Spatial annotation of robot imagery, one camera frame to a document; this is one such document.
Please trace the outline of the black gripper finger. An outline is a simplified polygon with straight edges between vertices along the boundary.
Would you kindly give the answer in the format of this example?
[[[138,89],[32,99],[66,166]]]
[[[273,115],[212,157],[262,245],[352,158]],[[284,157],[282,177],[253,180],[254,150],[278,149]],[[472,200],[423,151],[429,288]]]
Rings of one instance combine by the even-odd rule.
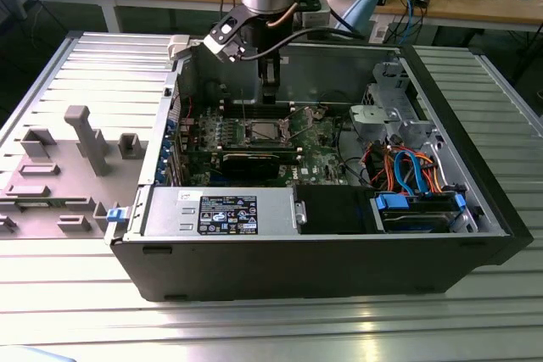
[[[280,87],[280,63],[278,59],[260,59],[259,77],[262,102],[274,104]]]

